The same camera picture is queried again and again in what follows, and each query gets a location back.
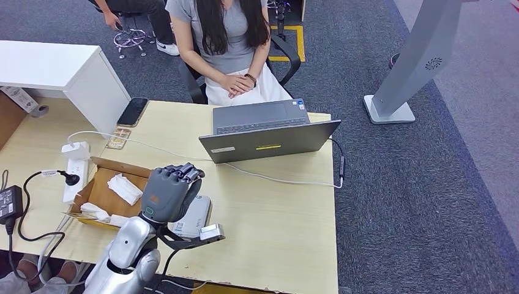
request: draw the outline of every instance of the long black hair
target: long black hair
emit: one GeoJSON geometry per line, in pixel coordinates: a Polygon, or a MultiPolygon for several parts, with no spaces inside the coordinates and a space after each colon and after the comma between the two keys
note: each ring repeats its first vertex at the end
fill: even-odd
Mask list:
{"type": "MultiPolygon", "coordinates": [[[[238,1],[247,19],[245,38],[247,46],[256,48],[270,38],[269,23],[263,17],[261,0],[238,1]]],[[[207,54],[222,55],[227,52],[227,31],[223,25],[222,0],[196,0],[198,19],[202,26],[202,45],[207,54]]]]}

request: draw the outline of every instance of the laptop keyboard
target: laptop keyboard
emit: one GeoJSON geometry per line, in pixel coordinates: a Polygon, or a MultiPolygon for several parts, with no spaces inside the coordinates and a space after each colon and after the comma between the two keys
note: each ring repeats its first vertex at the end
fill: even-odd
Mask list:
{"type": "Polygon", "coordinates": [[[244,124],[241,126],[219,127],[216,130],[216,134],[217,135],[231,134],[231,133],[246,132],[249,130],[270,129],[271,127],[295,126],[298,124],[305,124],[305,123],[306,123],[305,118],[296,118],[296,119],[286,119],[284,121],[261,122],[259,124],[244,124]]]}

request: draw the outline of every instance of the white tissue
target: white tissue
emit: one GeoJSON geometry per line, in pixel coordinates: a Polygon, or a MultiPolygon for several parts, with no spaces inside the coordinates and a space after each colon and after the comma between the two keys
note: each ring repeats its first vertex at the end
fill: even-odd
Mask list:
{"type": "Polygon", "coordinates": [[[108,182],[108,187],[132,206],[143,195],[143,191],[137,188],[136,185],[130,182],[122,173],[114,176],[108,182]]]}
{"type": "Polygon", "coordinates": [[[118,216],[117,214],[112,214],[112,217],[110,219],[110,224],[115,225],[117,227],[122,227],[128,220],[128,217],[125,216],[118,216]]]}
{"type": "Polygon", "coordinates": [[[100,222],[110,222],[110,216],[106,211],[99,208],[97,205],[87,202],[81,206],[81,211],[92,214],[100,222]]]}

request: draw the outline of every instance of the silver robot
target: silver robot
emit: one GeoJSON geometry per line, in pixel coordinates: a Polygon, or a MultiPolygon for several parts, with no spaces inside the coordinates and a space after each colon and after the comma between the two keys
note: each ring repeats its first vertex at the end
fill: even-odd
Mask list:
{"type": "Polygon", "coordinates": [[[153,170],[139,216],[131,217],[106,247],[86,279],[84,294],[142,293],[159,267],[157,239],[175,252],[225,239],[219,224],[200,229],[194,239],[180,238],[167,227],[184,217],[203,177],[204,172],[190,163],[153,170]]]}

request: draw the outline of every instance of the smartphone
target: smartphone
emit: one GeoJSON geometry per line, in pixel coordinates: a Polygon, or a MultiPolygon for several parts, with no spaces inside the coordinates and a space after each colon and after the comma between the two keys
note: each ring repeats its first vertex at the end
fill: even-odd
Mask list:
{"type": "Polygon", "coordinates": [[[132,98],[117,121],[117,125],[122,127],[135,127],[146,109],[147,102],[147,98],[132,98]]]}

